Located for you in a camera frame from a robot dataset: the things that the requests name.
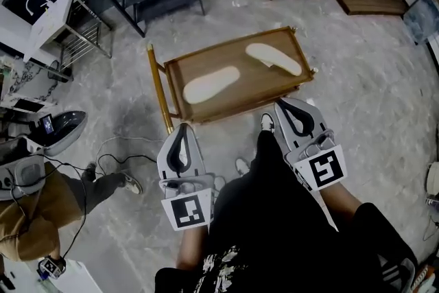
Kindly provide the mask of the person's left forearm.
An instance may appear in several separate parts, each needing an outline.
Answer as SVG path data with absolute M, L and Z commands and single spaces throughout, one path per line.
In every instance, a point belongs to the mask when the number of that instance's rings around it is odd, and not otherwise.
M 195 270 L 204 258 L 204 249 L 209 235 L 208 226 L 188 228 L 183 231 L 176 268 Z

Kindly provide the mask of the wooden trolley with gold frame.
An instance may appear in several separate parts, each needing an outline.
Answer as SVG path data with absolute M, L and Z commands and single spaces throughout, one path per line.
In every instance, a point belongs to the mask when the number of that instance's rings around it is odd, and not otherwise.
M 153 46 L 148 45 L 147 55 L 166 131 L 173 131 L 175 119 L 203 124 L 258 109 L 312 81 L 315 70 L 309 66 L 295 33 L 296 30 L 290 27 L 260 32 L 185 54 L 163 64 L 156 60 Z M 280 67 L 269 67 L 250 57 L 245 49 L 252 43 L 273 46 L 290 56 L 300 64 L 302 74 L 294 76 Z M 228 66 L 238 68 L 238 81 L 205 102 L 189 104 L 185 101 L 183 89 L 187 83 Z

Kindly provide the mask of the person's shoe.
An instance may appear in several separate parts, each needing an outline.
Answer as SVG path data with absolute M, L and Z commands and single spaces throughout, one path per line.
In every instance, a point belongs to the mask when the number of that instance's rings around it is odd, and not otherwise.
M 275 123 L 273 117 L 269 113 L 263 113 L 261 116 L 261 131 L 274 134 Z
M 235 160 L 235 168 L 237 173 L 242 177 L 250 171 L 250 166 L 248 162 L 243 158 L 237 158 Z

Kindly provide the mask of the blue grey painted panel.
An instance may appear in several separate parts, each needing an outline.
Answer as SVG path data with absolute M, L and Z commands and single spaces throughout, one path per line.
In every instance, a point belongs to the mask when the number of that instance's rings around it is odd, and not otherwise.
M 426 43 L 439 34 L 439 2 L 416 0 L 403 15 L 403 22 L 416 44 Z

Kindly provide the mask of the marble pattern cabinet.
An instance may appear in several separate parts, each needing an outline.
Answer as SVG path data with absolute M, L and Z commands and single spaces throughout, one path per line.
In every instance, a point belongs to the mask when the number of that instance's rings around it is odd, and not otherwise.
M 52 92 L 58 81 L 31 62 L 0 54 L 0 106 L 23 111 L 44 111 L 58 102 Z

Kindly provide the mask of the white counter on metal legs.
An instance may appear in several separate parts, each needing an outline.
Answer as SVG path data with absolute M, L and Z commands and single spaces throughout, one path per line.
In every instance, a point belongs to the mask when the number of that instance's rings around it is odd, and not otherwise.
M 100 43 L 102 29 L 105 27 L 108 32 L 112 32 L 112 27 L 94 13 L 83 0 L 48 1 L 46 5 L 46 10 L 32 25 L 29 40 L 23 53 L 24 62 L 31 61 L 45 69 L 50 78 L 57 77 L 59 81 L 69 81 L 73 79 L 73 76 L 67 75 L 66 71 L 72 68 L 73 63 L 94 49 L 105 57 L 112 58 L 112 49 L 104 49 Z M 69 24 L 71 15 L 79 7 L 84 8 L 94 19 L 92 25 L 81 31 Z M 49 64 L 37 60 L 37 51 L 64 31 L 67 31 L 73 38 L 67 43 L 61 44 L 60 58 Z

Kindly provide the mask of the white slipper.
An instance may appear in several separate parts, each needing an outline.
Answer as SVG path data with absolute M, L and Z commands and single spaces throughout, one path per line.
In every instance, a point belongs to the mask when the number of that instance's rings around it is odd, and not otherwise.
M 245 52 L 266 66 L 271 67 L 275 65 L 294 76 L 300 76 L 302 74 L 302 67 L 296 60 L 273 46 L 263 43 L 252 43 L 246 47 Z
M 189 104 L 205 102 L 234 84 L 240 78 L 237 67 L 228 66 L 192 79 L 183 89 L 183 97 Z

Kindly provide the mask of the person's dark clothed body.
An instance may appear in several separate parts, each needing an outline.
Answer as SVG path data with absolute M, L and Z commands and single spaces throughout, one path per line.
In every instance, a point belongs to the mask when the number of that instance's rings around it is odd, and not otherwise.
M 154 293 L 404 293 L 412 249 L 370 202 L 339 231 L 323 199 L 296 180 L 270 132 L 250 171 L 215 202 L 202 263 L 162 268 Z

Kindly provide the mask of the person's right forearm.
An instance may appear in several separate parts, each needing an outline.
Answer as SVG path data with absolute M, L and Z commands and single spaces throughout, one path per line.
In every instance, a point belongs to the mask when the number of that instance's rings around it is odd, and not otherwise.
M 320 195 L 339 231 L 343 231 L 361 206 L 359 201 L 342 183 L 334 183 L 320 190 Z

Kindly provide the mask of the pile of household items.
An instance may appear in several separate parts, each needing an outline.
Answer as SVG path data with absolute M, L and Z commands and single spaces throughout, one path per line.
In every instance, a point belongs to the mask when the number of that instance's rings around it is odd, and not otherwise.
M 439 214 L 439 161 L 435 161 L 429 166 L 425 189 L 427 196 L 425 199 L 426 205 Z M 423 235 L 423 241 L 427 241 L 435 235 L 437 230 L 439 230 L 439 220 L 433 219 L 430 215 Z

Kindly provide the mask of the person's left shoe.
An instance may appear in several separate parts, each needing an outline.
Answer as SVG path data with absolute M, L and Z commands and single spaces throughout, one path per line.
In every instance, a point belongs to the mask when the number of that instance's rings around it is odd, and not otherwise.
M 235 168 L 237 173 L 242 177 L 250 171 L 250 166 L 248 162 L 243 158 L 237 158 L 235 160 Z

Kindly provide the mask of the person's right shoe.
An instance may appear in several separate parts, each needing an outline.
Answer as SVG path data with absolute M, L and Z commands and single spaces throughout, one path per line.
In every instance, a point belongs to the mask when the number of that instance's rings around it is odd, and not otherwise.
M 269 113 L 263 113 L 261 116 L 261 131 L 274 134 L 275 123 L 273 117 Z

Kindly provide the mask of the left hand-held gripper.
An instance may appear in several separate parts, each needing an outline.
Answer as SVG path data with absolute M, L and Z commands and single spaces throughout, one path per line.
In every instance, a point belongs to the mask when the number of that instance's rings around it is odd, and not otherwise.
M 157 168 L 164 193 L 161 203 L 172 228 L 183 231 L 209 225 L 214 176 L 205 174 L 202 153 L 189 124 L 180 124 L 166 138 L 157 156 Z

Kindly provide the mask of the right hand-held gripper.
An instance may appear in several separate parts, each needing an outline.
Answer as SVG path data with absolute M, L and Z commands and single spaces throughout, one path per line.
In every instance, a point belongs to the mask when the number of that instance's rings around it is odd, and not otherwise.
M 274 110 L 291 151 L 285 161 L 302 186 L 320 191 L 347 177 L 342 146 L 335 143 L 333 131 L 326 130 L 318 108 L 299 99 L 281 98 Z

